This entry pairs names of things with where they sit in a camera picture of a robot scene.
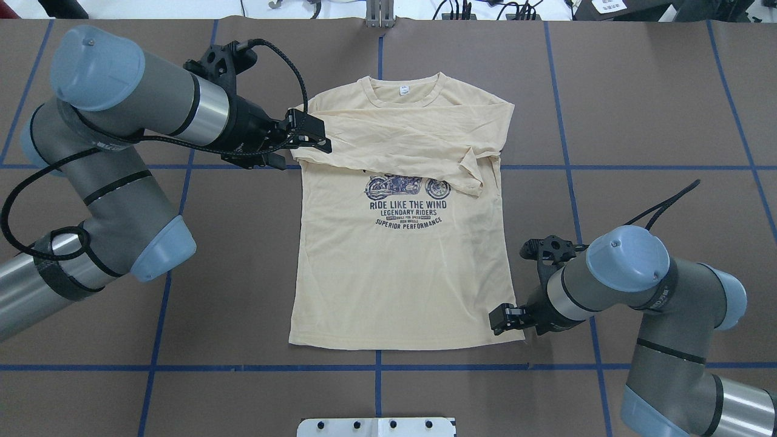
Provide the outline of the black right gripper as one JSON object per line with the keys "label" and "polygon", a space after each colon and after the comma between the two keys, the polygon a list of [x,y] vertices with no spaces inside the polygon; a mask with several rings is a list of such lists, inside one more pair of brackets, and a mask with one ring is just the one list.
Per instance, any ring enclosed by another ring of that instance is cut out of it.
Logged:
{"label": "black right gripper", "polygon": [[538,336],[548,332],[563,332],[583,323],[561,315],[548,296],[546,286],[538,286],[528,296],[527,304],[516,307],[511,303],[502,303],[489,313],[489,323],[495,336],[509,330],[527,330],[535,328]]}

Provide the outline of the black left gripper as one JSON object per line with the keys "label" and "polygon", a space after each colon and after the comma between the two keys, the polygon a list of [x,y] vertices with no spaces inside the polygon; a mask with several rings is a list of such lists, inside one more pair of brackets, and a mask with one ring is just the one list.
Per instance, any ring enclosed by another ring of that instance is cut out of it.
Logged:
{"label": "black left gripper", "polygon": [[283,147],[289,150],[312,147],[320,152],[332,152],[332,142],[325,137],[325,123],[318,117],[289,109],[285,119],[277,121],[255,103],[236,94],[228,95],[228,99],[228,124],[220,135],[223,161],[244,169],[269,166],[284,171],[286,158],[277,154]]}

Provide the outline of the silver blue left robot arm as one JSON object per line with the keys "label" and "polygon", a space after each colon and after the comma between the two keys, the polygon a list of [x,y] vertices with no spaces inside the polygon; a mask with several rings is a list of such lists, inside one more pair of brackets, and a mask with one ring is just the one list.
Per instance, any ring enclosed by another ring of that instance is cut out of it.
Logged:
{"label": "silver blue left robot arm", "polygon": [[[183,66],[91,25],[67,31],[53,56],[53,97],[33,112],[20,141],[38,171],[8,195],[2,235],[18,254],[2,265],[2,340],[99,293],[125,274],[153,280],[188,260],[196,243],[136,145],[161,141],[219,155],[244,169],[285,169],[281,149],[332,152],[325,124],[303,108],[269,117],[237,94],[254,48],[288,56],[264,39],[212,44]],[[12,204],[51,172],[67,178],[90,217],[31,244],[10,229]]]}

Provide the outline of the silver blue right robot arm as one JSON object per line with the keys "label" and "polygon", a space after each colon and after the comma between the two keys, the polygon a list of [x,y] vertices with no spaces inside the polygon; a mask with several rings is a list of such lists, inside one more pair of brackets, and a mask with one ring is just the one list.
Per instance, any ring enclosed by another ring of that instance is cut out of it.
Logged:
{"label": "silver blue right robot arm", "polygon": [[494,334],[562,332],[614,305],[643,315],[620,417],[642,436],[774,436],[775,393],[707,371],[711,336],[747,309],[740,280],[672,257],[639,226],[619,226],[588,245],[550,235],[528,240],[540,285],[524,305],[489,313]]}

